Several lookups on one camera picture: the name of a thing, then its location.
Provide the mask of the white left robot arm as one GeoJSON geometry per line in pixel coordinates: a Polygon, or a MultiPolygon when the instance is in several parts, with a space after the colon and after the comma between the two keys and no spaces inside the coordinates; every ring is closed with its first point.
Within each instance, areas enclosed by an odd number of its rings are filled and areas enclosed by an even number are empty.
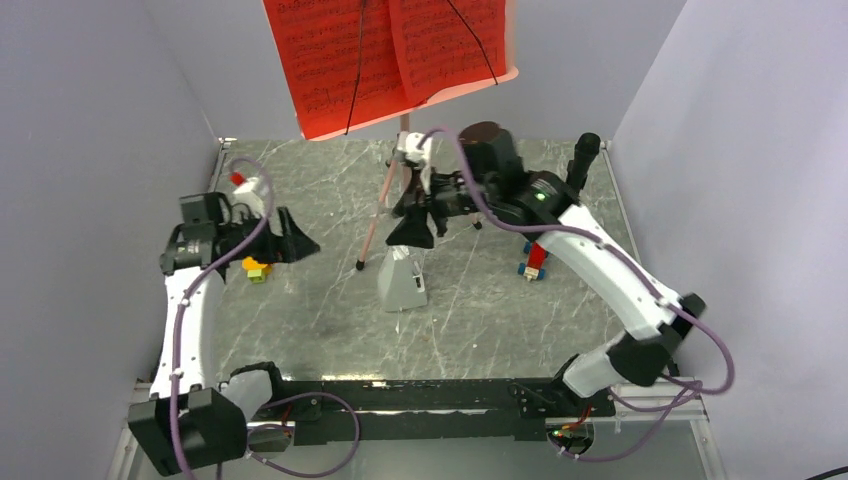
{"type": "Polygon", "coordinates": [[[210,192],[180,200],[160,269],[168,298],[166,333],[149,398],[128,411],[128,426],[157,472],[180,474],[240,458],[248,422],[279,417],[287,392],[279,368],[259,362],[216,381],[212,335],[229,265],[247,257],[291,264],[319,252],[287,207],[275,233],[263,204],[235,214],[226,195],[210,192]]]}

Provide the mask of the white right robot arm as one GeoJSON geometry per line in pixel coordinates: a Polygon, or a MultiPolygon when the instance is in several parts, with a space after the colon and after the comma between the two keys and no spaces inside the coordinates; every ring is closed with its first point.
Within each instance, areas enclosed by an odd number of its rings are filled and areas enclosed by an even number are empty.
{"type": "Polygon", "coordinates": [[[460,169],[438,173],[432,166],[433,133],[399,134],[394,154],[412,170],[393,214],[399,223],[390,246],[431,249],[451,217],[478,213],[498,228],[518,233],[571,268],[608,306],[623,332],[590,352],[577,354],[556,373],[554,407],[576,415],[594,394],[629,382],[655,383],[688,334],[704,302],[682,296],[652,278],[592,216],[580,198],[601,138],[582,134],[560,177],[527,170],[512,134],[491,121],[466,128],[457,140],[460,169]]]}

